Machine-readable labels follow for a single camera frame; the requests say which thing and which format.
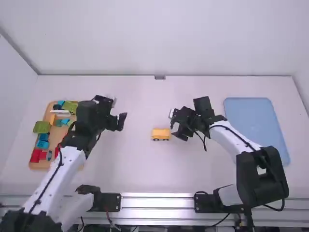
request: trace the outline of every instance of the black cable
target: black cable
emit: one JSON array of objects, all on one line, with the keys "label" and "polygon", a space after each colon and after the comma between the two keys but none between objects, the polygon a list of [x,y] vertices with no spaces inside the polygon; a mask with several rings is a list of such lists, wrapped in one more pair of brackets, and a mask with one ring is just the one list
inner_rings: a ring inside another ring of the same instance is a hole
[{"label": "black cable", "polygon": [[[138,226],[137,226],[137,227],[138,227]],[[134,232],[134,231],[137,229],[137,227],[135,227],[134,230],[132,230],[131,232]]]},{"label": "black cable", "polygon": [[204,193],[205,195],[208,195],[208,193],[205,192],[205,191],[197,191],[197,192],[194,194],[194,196],[198,195],[199,193]]},{"label": "black cable", "polygon": [[82,231],[82,229],[85,227],[83,217],[81,217],[81,221],[82,221],[82,227],[79,229],[79,231],[78,231],[78,232],[81,232],[81,231]]},{"label": "black cable", "polygon": [[269,209],[272,209],[274,211],[281,212],[284,209],[284,207],[285,207],[285,199],[281,199],[281,200],[282,200],[282,205],[281,205],[280,209],[274,208],[274,207],[272,207],[272,206],[270,206],[268,204],[264,204],[263,206],[265,206],[265,207],[267,207]]},{"label": "black cable", "polygon": [[227,219],[227,217],[230,216],[230,213],[228,213],[223,219],[221,219],[220,221],[218,221],[217,223],[211,225],[211,226],[206,226],[205,229],[208,228],[212,228],[212,227],[216,227],[217,225],[219,225],[220,223],[222,223],[225,219]]},{"label": "black cable", "polygon": [[197,133],[196,130],[191,129],[191,127],[190,127],[188,124],[185,124],[185,125],[186,125],[186,127],[187,127],[190,131],[192,131],[194,134],[196,134],[196,135],[199,137],[199,139],[200,139],[200,140],[202,141],[202,143],[203,143],[203,148],[204,148],[204,150],[207,152],[207,148],[206,148],[206,144],[205,144],[206,135],[204,135],[204,138],[202,139],[202,137]]},{"label": "black cable", "polygon": [[61,152],[61,148],[60,148],[60,144],[58,144],[59,147],[59,153],[60,153],[60,161],[59,164],[56,168],[56,170],[54,171],[53,175],[50,177],[50,179],[48,180],[47,184],[45,185],[43,191],[41,192],[41,194],[39,195],[39,197],[37,198],[37,200],[34,202],[33,206],[31,207],[31,209],[29,210],[29,214],[32,213],[32,211],[34,210],[34,208],[41,204],[41,198],[44,195],[44,193],[46,192],[48,186],[50,185],[50,183],[52,182],[52,180],[54,179],[55,175],[57,174],[59,168],[62,166],[62,152]]},{"label": "black cable", "polygon": [[50,177],[50,179],[48,180],[47,184],[45,185],[43,191],[40,193],[39,197],[37,198],[37,200],[34,202],[33,206],[30,208],[29,212],[28,212],[28,216],[26,217],[25,219],[25,222],[23,224],[23,226],[21,227],[21,232],[25,231],[25,228],[27,226],[27,223],[28,223],[28,220],[30,218],[30,214],[32,213],[32,211],[34,210],[34,208],[41,204],[41,198],[42,196],[44,195],[44,193],[46,192],[48,186],[50,185],[50,183],[52,182],[52,180],[54,179],[55,175],[57,174],[59,168],[63,165],[62,163],[62,152],[61,152],[61,148],[60,148],[60,143],[58,144],[58,147],[59,147],[59,153],[60,153],[60,161],[59,161],[59,164],[56,168],[56,170],[54,171],[53,175]]},{"label": "black cable", "polygon": [[[197,191],[197,192],[194,194],[194,198],[195,198],[199,193],[203,193],[203,194],[205,194],[205,195],[208,195],[208,193],[205,192],[205,191]],[[221,220],[218,221],[217,223],[215,223],[215,224],[213,224],[213,225],[211,225],[211,226],[205,227],[205,229],[212,228],[212,227],[215,227],[215,226],[219,225],[219,224],[220,224],[221,222],[223,222],[229,215],[230,215],[230,213],[228,213],[223,219],[221,219]]]},{"label": "black cable", "polygon": [[239,136],[237,133],[235,133],[233,130],[231,130],[229,127],[226,127],[226,126],[223,126],[223,125],[213,125],[213,126],[211,126],[211,127],[209,127],[209,130],[211,129],[211,128],[214,128],[214,127],[223,127],[224,129],[226,129],[226,130],[228,130],[228,131],[230,131],[233,135],[235,135],[237,138],[239,138],[246,146],[248,146],[252,151],[256,151],[255,149],[254,149],[254,147],[250,144],[250,143],[248,143],[246,140],[244,140],[241,136]]},{"label": "black cable", "polygon": [[101,134],[102,134],[102,133],[100,133],[100,134],[98,135],[97,141],[98,141],[98,140],[100,139],[100,137],[101,137]]},{"label": "black cable", "polygon": [[[226,126],[223,126],[223,125],[214,125],[214,126],[209,127],[209,130],[210,130],[211,128],[214,128],[214,127],[223,127],[223,128],[225,128],[226,130],[230,131],[233,135],[235,135],[237,138],[239,138],[241,141],[243,141],[243,142],[245,143],[245,145],[248,146],[252,151],[256,151],[256,150],[254,149],[254,147],[253,147],[250,143],[248,143],[247,141],[245,141],[241,136],[239,136],[237,133],[235,133],[235,132],[234,132],[233,130],[231,130],[229,127],[226,127]],[[265,159],[262,159],[262,161],[263,161],[263,163],[266,165],[266,168],[267,168],[267,169],[271,172],[271,174],[274,176],[275,180],[278,182],[278,179],[277,179],[276,175],[273,173],[273,171],[272,171],[270,165],[267,163],[267,161],[266,161]],[[274,211],[280,212],[280,211],[282,211],[282,210],[284,209],[284,207],[285,207],[285,200],[282,199],[282,205],[281,205],[281,208],[280,208],[280,209],[274,208],[274,207],[269,206],[269,205],[267,205],[267,204],[264,204],[263,206],[265,206],[265,207],[267,207],[267,208],[269,208],[269,209],[272,209],[272,210],[274,210]]]}]

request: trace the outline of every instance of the red block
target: red block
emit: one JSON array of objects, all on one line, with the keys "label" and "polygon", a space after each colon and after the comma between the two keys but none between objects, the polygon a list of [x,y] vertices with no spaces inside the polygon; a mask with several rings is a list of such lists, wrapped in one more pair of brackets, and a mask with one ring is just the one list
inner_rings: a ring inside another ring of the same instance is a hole
[{"label": "red block", "polygon": [[38,163],[40,161],[40,153],[42,152],[42,149],[33,149],[33,152],[31,154],[30,163]]},{"label": "red block", "polygon": [[58,156],[58,153],[59,153],[59,147],[55,147],[55,159],[57,158]]},{"label": "red block", "polygon": [[46,151],[42,151],[39,155],[39,159],[40,160],[45,160],[47,156],[47,152]]}]

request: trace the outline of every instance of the yellow toy car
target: yellow toy car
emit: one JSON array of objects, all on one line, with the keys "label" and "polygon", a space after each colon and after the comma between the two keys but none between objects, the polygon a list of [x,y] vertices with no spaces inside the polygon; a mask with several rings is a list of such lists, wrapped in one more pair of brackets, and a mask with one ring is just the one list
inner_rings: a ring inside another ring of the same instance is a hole
[{"label": "yellow toy car", "polygon": [[159,140],[163,140],[163,141],[168,141],[170,140],[170,129],[159,129],[159,128],[154,128],[152,131],[152,140],[154,141],[159,141]]}]

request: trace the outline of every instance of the green block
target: green block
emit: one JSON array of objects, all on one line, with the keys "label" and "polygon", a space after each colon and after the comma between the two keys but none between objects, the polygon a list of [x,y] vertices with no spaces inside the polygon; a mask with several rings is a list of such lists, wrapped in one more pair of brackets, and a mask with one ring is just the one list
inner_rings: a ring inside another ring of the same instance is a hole
[{"label": "green block", "polygon": [[34,125],[33,133],[45,134],[48,133],[49,130],[50,130],[49,122],[38,121]]},{"label": "green block", "polygon": [[67,125],[70,126],[74,121],[70,119],[70,121],[67,122]]},{"label": "green block", "polygon": [[57,120],[55,121],[55,126],[56,126],[56,127],[62,127],[62,120],[61,120],[61,119],[57,119]]},{"label": "green block", "polygon": [[71,113],[76,114],[77,107],[78,107],[78,103],[77,102],[65,101],[61,108],[63,110],[68,110]]}]

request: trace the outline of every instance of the tabletop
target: tabletop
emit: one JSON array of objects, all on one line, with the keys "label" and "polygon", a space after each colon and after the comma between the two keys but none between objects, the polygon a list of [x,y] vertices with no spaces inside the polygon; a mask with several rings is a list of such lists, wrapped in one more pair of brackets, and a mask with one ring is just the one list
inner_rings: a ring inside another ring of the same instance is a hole
[{"label": "tabletop", "polygon": [[285,167],[290,196],[309,195],[307,138],[309,119],[292,77],[288,76],[40,76],[6,165],[0,175],[0,194],[31,194],[45,172],[28,167],[36,134],[33,125],[56,100],[89,100],[114,95],[112,114],[128,112],[122,132],[104,131],[85,167],[68,187],[100,186],[105,192],[212,192],[235,183],[236,167],[215,141],[188,142],[175,137],[151,140],[153,128],[168,128],[171,108],[193,108],[193,98],[209,96],[216,114],[224,115],[227,97],[267,97],[271,100],[290,154]]}]

